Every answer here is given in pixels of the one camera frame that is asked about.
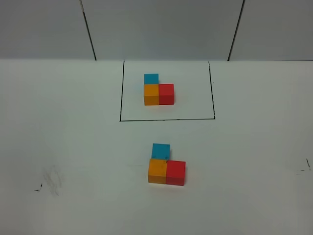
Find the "orange template block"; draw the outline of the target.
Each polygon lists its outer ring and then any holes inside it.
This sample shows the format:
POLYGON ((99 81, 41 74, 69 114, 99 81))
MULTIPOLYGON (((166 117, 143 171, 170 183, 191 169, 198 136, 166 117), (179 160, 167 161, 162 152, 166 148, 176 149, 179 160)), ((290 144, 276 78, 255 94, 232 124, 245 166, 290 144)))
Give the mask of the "orange template block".
POLYGON ((144 105, 159 105, 159 85, 145 84, 144 85, 144 105))

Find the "red template block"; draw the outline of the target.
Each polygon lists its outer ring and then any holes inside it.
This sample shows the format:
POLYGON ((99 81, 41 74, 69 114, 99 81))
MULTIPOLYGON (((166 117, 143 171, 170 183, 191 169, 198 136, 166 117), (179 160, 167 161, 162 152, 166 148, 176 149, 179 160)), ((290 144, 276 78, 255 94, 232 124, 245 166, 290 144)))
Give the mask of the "red template block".
POLYGON ((174 84, 159 84, 159 105, 174 105, 174 84))

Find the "blue template block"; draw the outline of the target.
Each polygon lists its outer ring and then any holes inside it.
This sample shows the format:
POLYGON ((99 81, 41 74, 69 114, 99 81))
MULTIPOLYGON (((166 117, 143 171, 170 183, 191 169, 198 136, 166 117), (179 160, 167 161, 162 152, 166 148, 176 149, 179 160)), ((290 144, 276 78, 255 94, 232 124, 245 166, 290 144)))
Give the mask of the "blue template block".
POLYGON ((144 84, 145 85, 159 84, 159 74, 158 73, 146 73, 146 74, 144 74, 144 84))

